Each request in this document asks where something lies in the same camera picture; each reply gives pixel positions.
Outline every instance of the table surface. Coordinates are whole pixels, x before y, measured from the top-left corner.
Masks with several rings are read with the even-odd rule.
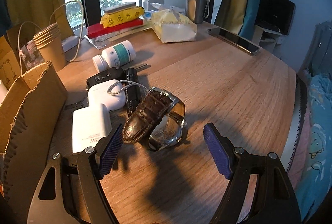
[[[293,114],[295,72],[262,48],[251,57],[209,36],[206,30],[211,27],[200,25],[195,42],[164,44],[152,30],[127,37],[137,51],[129,66],[148,63],[150,67],[139,72],[140,82],[166,89],[185,103],[188,133],[180,146],[156,153],[139,144],[123,145],[118,170],[101,181],[120,223],[209,223],[228,181],[218,173],[203,140],[208,122],[251,154],[273,151],[280,157],[283,152]],[[83,43],[77,62],[58,72],[68,91],[67,104],[86,96],[86,80],[97,73],[91,57],[100,53]],[[71,154],[73,111],[62,112],[50,155]],[[125,109],[111,113],[113,126],[126,119]],[[254,188],[252,176],[241,217],[250,208]],[[81,218],[88,221],[78,187],[74,197]]]

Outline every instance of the television screen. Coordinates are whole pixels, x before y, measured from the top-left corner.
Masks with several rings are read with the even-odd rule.
[[[289,0],[261,0],[256,24],[263,28],[289,34],[295,4]]]

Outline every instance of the wristwatch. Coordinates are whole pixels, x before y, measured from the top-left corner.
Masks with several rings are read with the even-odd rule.
[[[172,93],[153,87],[125,123],[123,142],[139,142],[151,151],[181,141],[185,104]]]

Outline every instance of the phone screen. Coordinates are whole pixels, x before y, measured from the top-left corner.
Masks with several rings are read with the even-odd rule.
[[[217,37],[221,36],[223,38],[226,38],[226,39],[234,42],[235,44],[238,44],[239,46],[245,48],[246,50],[248,50],[251,53],[254,53],[259,49],[259,47],[253,45],[248,40],[245,40],[242,37],[239,37],[238,35],[228,32],[222,28],[213,28],[213,29],[210,29],[209,31],[211,32],[212,35],[217,36]]]

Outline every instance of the blue blanket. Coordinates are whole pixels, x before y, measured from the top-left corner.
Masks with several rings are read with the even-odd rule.
[[[311,142],[295,194],[302,220],[318,209],[332,185],[332,80],[316,75],[308,89]]]

